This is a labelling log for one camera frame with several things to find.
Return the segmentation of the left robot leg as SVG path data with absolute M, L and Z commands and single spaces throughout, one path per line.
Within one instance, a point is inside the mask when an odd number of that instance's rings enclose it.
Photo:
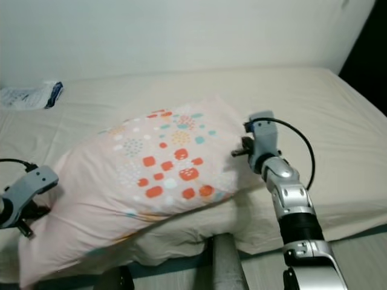
M 135 290 L 132 273 L 127 266 L 111 268 L 99 275 L 93 290 Z

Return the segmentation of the robot leg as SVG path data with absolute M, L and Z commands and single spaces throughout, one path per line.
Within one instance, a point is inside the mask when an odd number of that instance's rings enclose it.
M 249 290 L 234 237 L 231 234 L 213 236 L 211 249 L 215 290 Z
M 132 273 L 127 266 L 111 268 L 99 275 L 93 290 L 135 290 Z

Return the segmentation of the right robot leg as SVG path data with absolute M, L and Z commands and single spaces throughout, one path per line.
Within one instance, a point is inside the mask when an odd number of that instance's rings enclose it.
M 215 290 L 249 290 L 234 237 L 231 234 L 213 236 L 211 249 Z

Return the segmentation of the pink patterned pillow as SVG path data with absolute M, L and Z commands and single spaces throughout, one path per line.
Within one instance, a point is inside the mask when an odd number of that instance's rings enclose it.
M 244 117 L 207 98 L 127 119 L 65 152 L 59 182 L 36 197 L 49 213 L 20 238 L 19 285 L 76 265 L 172 216 L 263 186 L 234 158 Z

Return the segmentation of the bed with beige sheet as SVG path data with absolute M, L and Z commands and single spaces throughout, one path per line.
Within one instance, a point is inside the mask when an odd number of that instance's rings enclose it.
M 221 97 L 240 113 L 271 110 L 310 139 L 317 160 L 311 189 L 326 238 L 387 224 L 387 116 L 330 70 L 280 67 L 67 81 L 50 110 L 3 112 L 3 157 L 50 164 L 69 147 L 144 112 Z M 232 233 L 240 251 L 281 247 L 266 190 L 168 220 L 106 255 L 39 282 L 40 290 L 89 288 L 116 263 L 157 266 L 199 255 L 206 239 Z M 151 276 L 171 288 L 173 273 Z

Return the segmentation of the white and blue plastic bag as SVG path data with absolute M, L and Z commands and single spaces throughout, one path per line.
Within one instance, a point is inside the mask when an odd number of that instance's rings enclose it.
M 0 89 L 0 108 L 9 111 L 32 111 L 53 108 L 63 93 L 60 81 L 47 81 L 36 88 Z

